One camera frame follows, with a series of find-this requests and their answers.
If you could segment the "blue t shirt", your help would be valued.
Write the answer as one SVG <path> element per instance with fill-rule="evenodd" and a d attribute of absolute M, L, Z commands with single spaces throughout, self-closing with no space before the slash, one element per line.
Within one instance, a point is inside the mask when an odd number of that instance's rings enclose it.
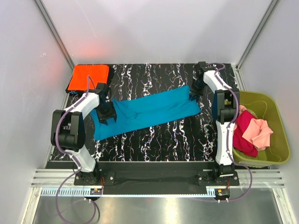
<path fill-rule="evenodd" d="M 113 99 L 117 119 L 107 124 L 99 122 L 96 110 L 90 115 L 94 121 L 94 139 L 104 140 L 119 134 L 165 124 L 201 112 L 195 100 L 189 99 L 189 86 L 179 87 L 145 97 L 118 101 Z"/>

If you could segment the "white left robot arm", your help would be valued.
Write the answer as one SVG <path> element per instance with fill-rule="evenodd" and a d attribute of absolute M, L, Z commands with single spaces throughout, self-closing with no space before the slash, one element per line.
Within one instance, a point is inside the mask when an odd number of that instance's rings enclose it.
<path fill-rule="evenodd" d="M 64 110 L 55 110 L 52 115 L 51 144 L 61 153 L 68 155 L 76 164 L 76 174 L 89 184 L 95 185 L 101 179 L 100 168 L 85 146 L 84 119 L 92 111 L 101 124 L 108 125 L 108 120 L 116 121 L 114 105 L 106 98 L 109 86 L 98 83 L 93 90 L 86 93 Z"/>

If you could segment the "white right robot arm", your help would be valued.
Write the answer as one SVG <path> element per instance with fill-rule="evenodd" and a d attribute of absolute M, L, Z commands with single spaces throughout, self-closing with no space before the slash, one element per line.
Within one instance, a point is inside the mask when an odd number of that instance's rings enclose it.
<path fill-rule="evenodd" d="M 220 77 L 220 71 L 225 69 L 225 65 L 221 63 L 220 66 L 216 68 L 212 63 L 204 61 L 195 64 L 196 77 L 192 81 L 189 99 L 198 100 L 203 95 L 205 87 L 209 87 L 214 93 L 212 116 L 217 127 L 218 145 L 215 166 L 207 180 L 223 185 L 234 177 L 235 172 L 233 135 L 235 121 L 239 116 L 240 92 Z"/>

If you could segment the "folded orange t shirt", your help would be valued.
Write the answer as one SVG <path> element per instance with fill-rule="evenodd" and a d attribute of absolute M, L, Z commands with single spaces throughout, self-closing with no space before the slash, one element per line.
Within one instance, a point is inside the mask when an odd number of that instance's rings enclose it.
<path fill-rule="evenodd" d="M 86 91 L 89 84 L 94 89 L 98 83 L 108 83 L 108 65 L 75 65 L 66 92 Z"/>

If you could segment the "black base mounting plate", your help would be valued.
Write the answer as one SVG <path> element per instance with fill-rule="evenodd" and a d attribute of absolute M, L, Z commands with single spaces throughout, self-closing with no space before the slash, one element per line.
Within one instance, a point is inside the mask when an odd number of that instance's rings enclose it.
<path fill-rule="evenodd" d="M 240 185 L 233 165 L 211 161 L 97 162 L 95 171 L 77 174 L 74 184 L 103 186 L 106 196 L 196 196 L 206 187 Z"/>

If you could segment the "olive green plastic bin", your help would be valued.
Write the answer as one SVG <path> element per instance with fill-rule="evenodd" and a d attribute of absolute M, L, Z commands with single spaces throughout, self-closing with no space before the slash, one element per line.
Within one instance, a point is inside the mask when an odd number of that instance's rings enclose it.
<path fill-rule="evenodd" d="M 259 92 L 240 91 L 240 104 L 258 119 L 267 121 L 273 134 L 270 135 L 270 146 L 258 152 L 257 157 L 248 156 L 238 149 L 233 149 L 234 161 L 254 168 L 286 163 L 291 154 L 279 109 L 274 99 Z"/>

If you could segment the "pink t shirt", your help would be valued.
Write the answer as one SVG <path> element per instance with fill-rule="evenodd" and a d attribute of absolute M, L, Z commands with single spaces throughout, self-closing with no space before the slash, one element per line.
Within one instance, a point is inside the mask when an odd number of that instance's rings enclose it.
<path fill-rule="evenodd" d="M 258 119 L 245 106 L 240 106 L 233 135 L 233 147 L 245 155 L 257 157 L 258 152 L 270 146 L 273 131 L 266 120 Z"/>

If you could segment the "aluminium frame rail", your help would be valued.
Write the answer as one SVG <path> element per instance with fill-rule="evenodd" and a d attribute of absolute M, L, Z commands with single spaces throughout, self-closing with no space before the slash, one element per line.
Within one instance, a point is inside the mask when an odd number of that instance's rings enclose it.
<path fill-rule="evenodd" d="M 104 185 L 113 186 L 123 182 L 151 182 L 151 183 L 190 183 L 199 186 L 227 186 L 247 187 L 250 184 L 250 173 L 244 169 L 237 169 L 234 177 L 215 183 L 207 180 L 211 170 L 100 170 Z M 254 169 L 251 171 L 252 187 L 282 188 L 284 182 L 281 174 L 275 169 Z M 38 169 L 33 177 L 31 187 L 58 187 L 63 180 L 73 174 L 71 169 Z M 72 176 L 66 181 L 65 186 L 90 186 L 100 184 L 100 181 L 84 179 L 78 175 Z"/>

